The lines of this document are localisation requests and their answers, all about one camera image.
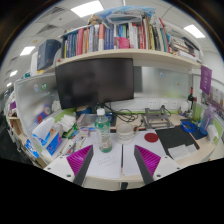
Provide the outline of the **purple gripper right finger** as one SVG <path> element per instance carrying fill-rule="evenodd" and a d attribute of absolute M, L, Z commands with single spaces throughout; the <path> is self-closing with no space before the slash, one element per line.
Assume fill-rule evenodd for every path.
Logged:
<path fill-rule="evenodd" d="M 134 156 L 140 169 L 144 184 L 150 184 L 154 181 L 154 172 L 161 160 L 157 154 L 136 145 L 134 147 Z"/>

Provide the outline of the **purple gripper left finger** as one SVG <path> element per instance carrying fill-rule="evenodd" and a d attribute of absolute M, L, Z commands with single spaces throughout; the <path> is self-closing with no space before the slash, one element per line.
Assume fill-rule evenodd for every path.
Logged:
<path fill-rule="evenodd" d="M 73 183 L 81 186 L 86 176 L 89 164 L 93 157 L 93 146 L 89 145 L 69 155 L 67 161 L 75 175 Z"/>

